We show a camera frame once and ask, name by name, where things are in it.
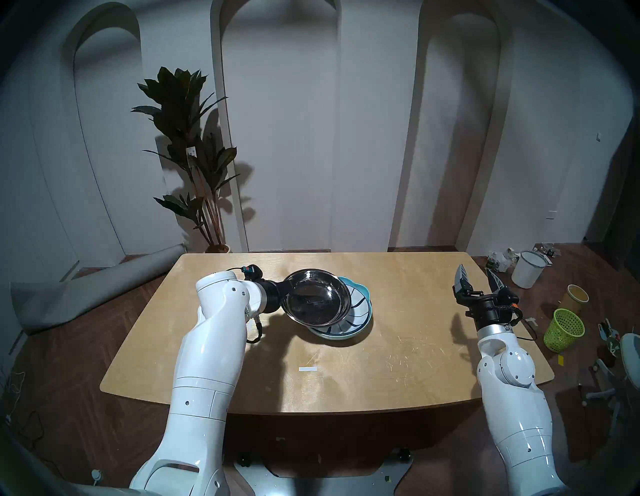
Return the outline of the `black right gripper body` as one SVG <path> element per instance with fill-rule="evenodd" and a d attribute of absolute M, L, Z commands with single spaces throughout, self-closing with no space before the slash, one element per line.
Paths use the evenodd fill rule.
<path fill-rule="evenodd" d="M 509 288 L 483 294 L 481 291 L 461 290 L 454 293 L 456 303 L 467 308 L 465 315 L 473 319 L 476 329 L 489 325 L 510 325 L 521 321 L 519 297 Z"/>

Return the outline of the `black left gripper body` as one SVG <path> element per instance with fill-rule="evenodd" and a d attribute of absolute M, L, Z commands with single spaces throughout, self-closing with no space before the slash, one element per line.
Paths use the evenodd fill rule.
<path fill-rule="evenodd" d="M 260 311 L 261 314 L 271 314 L 276 312 L 281 304 L 282 300 L 286 296 L 286 283 L 284 281 L 275 282 L 272 280 L 258 279 L 255 283 L 264 290 L 264 308 Z"/>

